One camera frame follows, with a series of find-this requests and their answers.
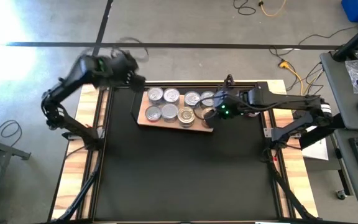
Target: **black floor stripe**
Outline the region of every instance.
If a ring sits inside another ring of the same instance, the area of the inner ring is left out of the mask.
[[[103,40],[104,31],[106,30],[107,21],[109,20],[109,13],[110,13],[112,1],[113,0],[108,0],[106,4],[106,8],[104,8],[102,22],[100,23],[98,37],[96,38],[96,43],[92,55],[99,54],[100,46],[98,44],[100,44]]]
[[[271,44],[196,44],[196,43],[93,43],[93,42],[8,42],[10,47],[130,47],[171,49],[269,49]],[[274,45],[277,49],[336,50],[339,45]]]

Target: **white paper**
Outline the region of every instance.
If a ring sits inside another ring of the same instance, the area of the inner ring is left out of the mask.
[[[316,126],[311,126],[307,128],[307,131],[311,131]],[[323,138],[322,140],[308,146],[302,150],[303,157],[313,158],[313,159],[322,159],[328,161],[328,153],[327,153],[327,144],[326,139]]]

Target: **tin can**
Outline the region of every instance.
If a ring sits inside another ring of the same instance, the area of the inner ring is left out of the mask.
[[[179,104],[179,90],[175,89],[175,88],[167,88],[164,91],[164,100],[167,103],[173,103],[174,105],[178,105]]]
[[[213,108],[211,107],[203,109],[203,112],[201,113],[202,117],[205,118],[206,113],[210,112],[211,110],[213,110]],[[205,120],[202,120],[201,124],[203,125],[204,128],[209,128]]]
[[[180,126],[184,128],[190,128],[194,124],[195,118],[194,111],[190,107],[181,108],[178,112]]]
[[[161,118],[161,110],[158,106],[149,106],[145,112],[146,118],[150,122],[157,122]]]
[[[200,106],[201,108],[208,108],[208,107],[212,107],[214,105],[214,100],[213,99],[207,99],[207,100],[203,100],[205,98],[209,98],[209,97],[213,97],[214,93],[211,91],[205,91],[201,94],[201,103]]]
[[[168,123],[173,123],[178,118],[178,108],[171,103],[164,105],[161,109],[161,113],[164,121]]]
[[[149,101],[154,105],[159,105],[163,101],[164,91],[159,87],[149,88],[147,90],[147,97],[149,97]]]
[[[195,109],[200,99],[200,94],[195,91],[189,91],[185,94],[185,106]]]

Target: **blue bin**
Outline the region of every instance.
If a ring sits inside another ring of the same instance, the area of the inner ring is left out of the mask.
[[[342,0],[342,7],[351,22],[358,22],[358,0]]]

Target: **caster wheel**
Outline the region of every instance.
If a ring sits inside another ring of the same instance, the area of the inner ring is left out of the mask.
[[[340,190],[340,191],[337,191],[336,192],[336,197],[339,199],[339,200],[345,200],[347,195],[345,194],[345,191],[344,190]]]

